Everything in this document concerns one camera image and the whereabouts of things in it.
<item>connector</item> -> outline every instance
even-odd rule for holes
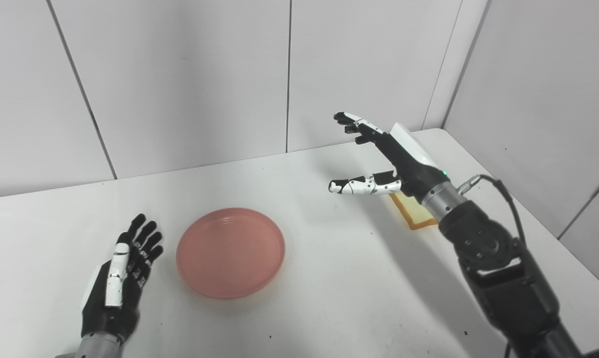
[[[467,193],[472,188],[474,188],[480,181],[481,181],[481,175],[475,175],[474,177],[471,177],[470,179],[468,179],[468,181],[466,181],[465,183],[461,184],[457,188],[457,192],[460,193],[461,195],[465,195],[465,193]]]

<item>pink plate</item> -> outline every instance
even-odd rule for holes
[[[245,208],[214,211],[182,234],[182,279],[208,297],[244,297],[265,287],[284,261],[284,237],[270,218]]]

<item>black cable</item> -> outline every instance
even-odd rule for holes
[[[523,245],[525,243],[525,232],[523,231],[523,225],[520,222],[520,215],[518,215],[518,210],[516,210],[516,205],[514,204],[514,199],[509,194],[509,190],[503,185],[500,179],[494,179],[493,177],[485,174],[480,175],[481,179],[485,179],[492,183],[495,188],[498,189],[500,194],[505,198],[505,201],[509,204],[509,209],[511,210],[511,215],[514,217],[514,224],[516,224],[516,231],[518,231],[518,239]],[[511,353],[511,345],[509,345],[509,341],[505,345],[505,353],[503,354],[503,358],[509,358],[509,354]]]
[[[509,358],[510,352],[511,352],[511,345],[509,345],[509,342],[507,342],[507,344],[505,345],[505,354],[503,355],[503,358]]]

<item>yellow sponge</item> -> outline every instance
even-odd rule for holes
[[[391,193],[390,197],[401,211],[411,230],[438,224],[429,211],[421,206],[414,197],[408,197],[402,192]]]

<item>white table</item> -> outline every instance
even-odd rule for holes
[[[455,185],[485,172],[447,132],[415,137]],[[388,197],[326,189],[330,179],[388,169],[372,145],[350,143],[0,197],[0,357],[76,349],[88,279],[141,211],[158,222],[165,254],[124,357],[502,356],[504,340],[486,323],[436,227],[410,231]],[[488,184],[468,197],[513,231],[507,205]],[[229,206],[271,217],[287,252],[264,289],[219,301],[191,292],[174,257],[191,222]],[[519,211],[566,328],[582,351],[599,349],[599,281]]]

